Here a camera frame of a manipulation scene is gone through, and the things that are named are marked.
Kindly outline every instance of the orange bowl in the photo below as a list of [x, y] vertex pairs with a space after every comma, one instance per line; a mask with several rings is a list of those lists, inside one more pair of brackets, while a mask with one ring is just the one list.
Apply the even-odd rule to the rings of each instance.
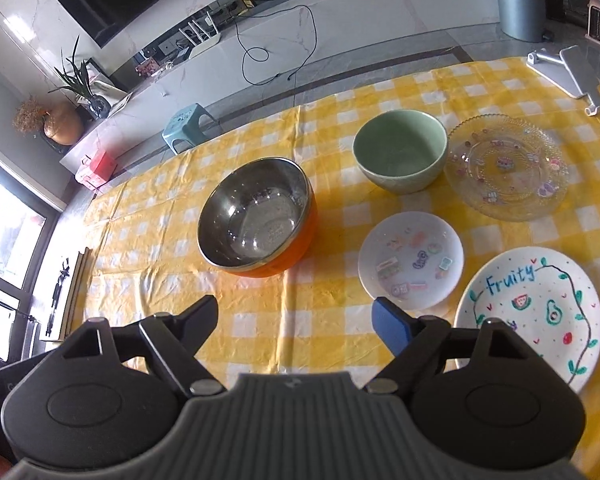
[[294, 266], [318, 224], [314, 190], [291, 160], [260, 158], [229, 174], [207, 199], [198, 247], [213, 266], [266, 278]]

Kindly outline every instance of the green bowl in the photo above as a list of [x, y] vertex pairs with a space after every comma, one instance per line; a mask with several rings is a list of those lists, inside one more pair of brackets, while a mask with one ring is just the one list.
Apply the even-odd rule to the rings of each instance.
[[371, 119], [353, 141], [360, 170], [395, 194], [431, 184], [446, 163], [448, 139], [435, 117], [418, 110], [392, 110]]

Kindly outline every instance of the white plate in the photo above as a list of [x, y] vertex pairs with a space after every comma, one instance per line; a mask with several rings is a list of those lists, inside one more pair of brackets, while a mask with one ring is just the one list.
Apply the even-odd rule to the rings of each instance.
[[409, 211], [390, 216], [365, 238], [358, 275], [372, 298], [421, 310], [456, 288], [464, 266], [460, 238], [442, 218]]
[[480, 327], [488, 317], [505, 321], [576, 392], [596, 366], [600, 300], [584, 270], [558, 251], [520, 247], [481, 268], [462, 295], [454, 326]]

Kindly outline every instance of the yellow and white plaid tablecloth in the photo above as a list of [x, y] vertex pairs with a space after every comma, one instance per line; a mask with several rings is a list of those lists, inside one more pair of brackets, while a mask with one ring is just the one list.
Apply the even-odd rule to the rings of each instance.
[[[358, 250], [375, 224], [405, 210], [442, 217], [462, 240], [461, 282], [432, 312], [449, 321], [478, 269], [519, 246], [541, 244], [568, 254], [600, 295], [600, 114], [588, 118], [584, 107], [523, 60], [510, 58], [376, 83], [247, 124], [94, 200], [85, 218], [93, 257], [80, 298], [84, 316], [121, 325], [152, 312], [180, 312], [214, 294], [218, 328], [197, 357], [224, 384], [241, 372], [343, 369], [362, 384], [391, 355], [372, 329]], [[561, 144], [570, 174], [566, 200], [551, 216], [506, 223], [465, 206], [444, 176], [416, 194], [379, 189], [356, 167], [351, 146], [365, 121], [394, 108], [424, 110], [448, 128], [478, 114], [527, 117]], [[197, 248], [200, 209], [229, 172], [272, 155], [295, 160], [309, 176], [318, 204], [317, 237], [306, 257], [278, 276], [257, 280], [217, 272]], [[582, 399], [587, 428], [574, 462], [600, 478], [600, 360]]]

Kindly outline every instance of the brown round vase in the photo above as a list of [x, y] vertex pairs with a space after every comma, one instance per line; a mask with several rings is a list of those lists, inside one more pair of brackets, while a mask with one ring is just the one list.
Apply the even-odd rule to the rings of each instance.
[[84, 125], [70, 102], [54, 106], [45, 117], [45, 135], [58, 144], [71, 146], [84, 132]]

